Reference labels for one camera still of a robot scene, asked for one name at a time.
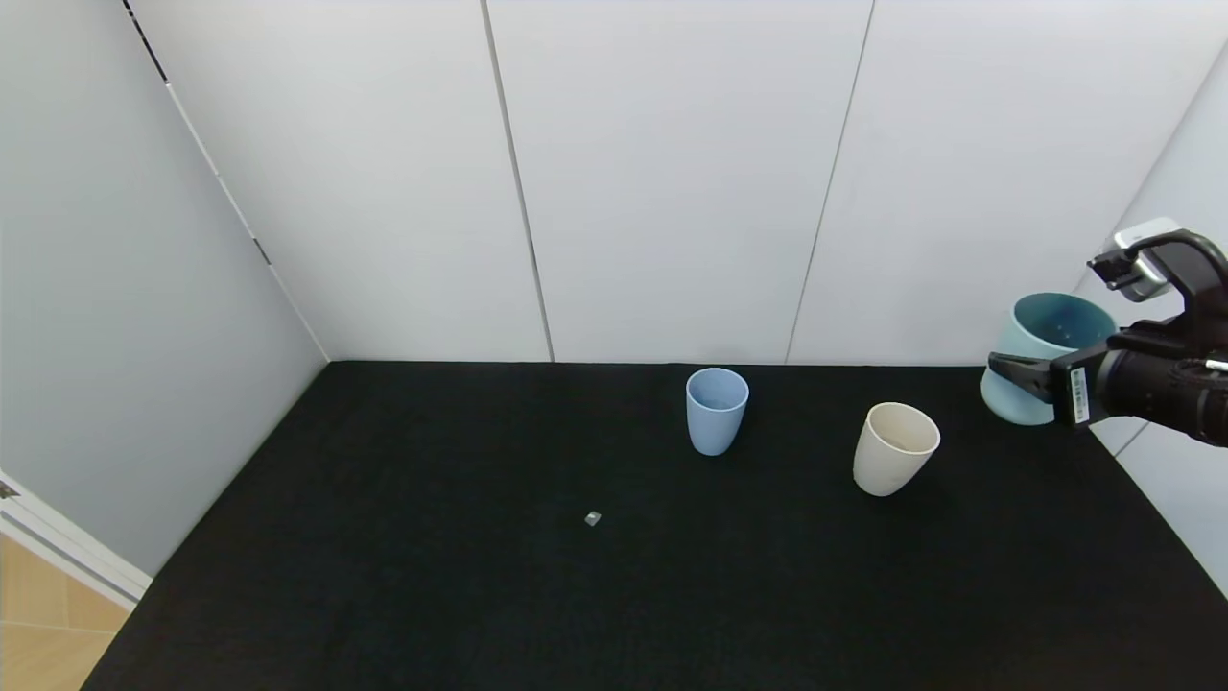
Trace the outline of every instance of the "label sticker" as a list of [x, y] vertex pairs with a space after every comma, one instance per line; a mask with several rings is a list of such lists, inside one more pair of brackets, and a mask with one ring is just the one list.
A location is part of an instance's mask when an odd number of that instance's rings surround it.
[[1092, 407], [1087, 403], [1087, 373], [1084, 368], [1071, 371], [1071, 403], [1074, 405], [1074, 425], [1092, 420]]

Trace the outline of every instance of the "wooden floor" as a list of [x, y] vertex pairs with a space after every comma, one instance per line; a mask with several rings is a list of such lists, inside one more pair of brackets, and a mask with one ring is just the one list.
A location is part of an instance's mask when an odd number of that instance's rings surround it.
[[123, 608], [0, 536], [0, 689], [77, 691]]

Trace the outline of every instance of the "cup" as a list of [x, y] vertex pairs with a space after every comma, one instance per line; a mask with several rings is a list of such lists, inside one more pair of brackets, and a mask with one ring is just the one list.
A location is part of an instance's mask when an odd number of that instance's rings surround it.
[[686, 380], [686, 431], [691, 446], [705, 457], [720, 457], [742, 427], [750, 388], [737, 373], [701, 369]]
[[874, 497], [894, 495], [921, 470], [942, 436], [930, 416], [904, 404], [879, 404], [866, 414], [852, 457], [852, 479]]
[[[1066, 292], [1034, 292], [1016, 301], [998, 336], [998, 353], [1051, 361], [1081, 351], [1116, 333], [1108, 312]], [[1054, 422], [1054, 407], [985, 368], [981, 399], [997, 417], [1014, 425]]]

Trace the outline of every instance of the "teal cup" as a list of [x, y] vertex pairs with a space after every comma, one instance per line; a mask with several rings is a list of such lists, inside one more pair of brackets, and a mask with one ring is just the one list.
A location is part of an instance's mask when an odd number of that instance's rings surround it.
[[[1002, 334], [998, 353], [1052, 361], [1092, 347], [1113, 333], [1117, 324], [1108, 312], [1066, 292], [1034, 292], [1016, 301]], [[1054, 422], [1054, 407], [985, 369], [981, 399], [997, 417], [1014, 425]]]

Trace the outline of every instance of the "door frame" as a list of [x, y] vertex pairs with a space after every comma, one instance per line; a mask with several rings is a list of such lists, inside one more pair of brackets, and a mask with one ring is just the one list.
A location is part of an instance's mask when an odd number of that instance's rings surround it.
[[0, 500], [0, 535], [131, 611], [152, 581], [0, 470], [17, 496]]

